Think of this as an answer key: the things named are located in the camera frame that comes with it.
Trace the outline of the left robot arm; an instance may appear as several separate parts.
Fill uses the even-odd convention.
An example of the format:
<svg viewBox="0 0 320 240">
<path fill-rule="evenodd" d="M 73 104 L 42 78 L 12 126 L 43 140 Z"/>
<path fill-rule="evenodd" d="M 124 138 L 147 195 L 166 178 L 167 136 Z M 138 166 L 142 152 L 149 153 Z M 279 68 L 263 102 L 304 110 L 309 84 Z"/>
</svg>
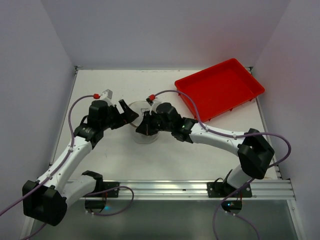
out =
<svg viewBox="0 0 320 240">
<path fill-rule="evenodd" d="M 118 129 L 139 117 L 124 100 L 119 104 L 123 112 L 106 100 L 94 100 L 75 129 L 71 140 L 54 164 L 36 181 L 28 180 L 22 187 L 23 213 L 51 226 L 57 226 L 67 209 L 86 195 L 103 196 L 106 189 L 103 176 L 86 170 L 79 179 L 67 184 L 81 161 L 103 138 L 104 131 Z"/>
</svg>

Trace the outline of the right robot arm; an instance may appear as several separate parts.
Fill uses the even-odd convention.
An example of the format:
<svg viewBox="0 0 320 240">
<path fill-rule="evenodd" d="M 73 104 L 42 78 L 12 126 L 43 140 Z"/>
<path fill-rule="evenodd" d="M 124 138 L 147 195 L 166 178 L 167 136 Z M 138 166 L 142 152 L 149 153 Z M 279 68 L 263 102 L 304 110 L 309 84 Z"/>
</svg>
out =
<svg viewBox="0 0 320 240">
<path fill-rule="evenodd" d="M 145 111 L 135 131 L 144 136 L 169 132 L 180 142 L 204 144 L 234 154 L 239 165 L 223 180 L 223 187 L 228 190 L 236 190 L 251 179 L 262 180 L 275 154 L 254 128 L 248 132 L 232 132 L 204 125 L 196 119 L 182 117 L 168 102 L 161 103 L 154 111 Z"/>
</svg>

